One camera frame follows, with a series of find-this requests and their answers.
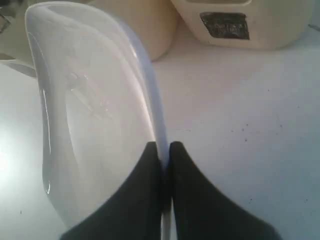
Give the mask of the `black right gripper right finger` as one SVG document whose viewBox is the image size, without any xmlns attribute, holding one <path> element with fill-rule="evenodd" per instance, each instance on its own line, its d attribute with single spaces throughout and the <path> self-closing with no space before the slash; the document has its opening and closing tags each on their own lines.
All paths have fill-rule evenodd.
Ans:
<svg viewBox="0 0 320 240">
<path fill-rule="evenodd" d="M 276 229 L 222 194 L 182 142 L 169 147 L 170 193 L 179 240 L 280 240 Z"/>
</svg>

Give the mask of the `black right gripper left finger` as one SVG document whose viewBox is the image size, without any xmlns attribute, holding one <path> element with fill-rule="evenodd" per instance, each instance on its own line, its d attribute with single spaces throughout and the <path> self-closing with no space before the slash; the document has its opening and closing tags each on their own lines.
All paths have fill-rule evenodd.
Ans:
<svg viewBox="0 0 320 240">
<path fill-rule="evenodd" d="M 148 142 L 120 188 L 97 211 L 65 232 L 61 239 L 161 239 L 162 188 L 156 143 Z"/>
</svg>

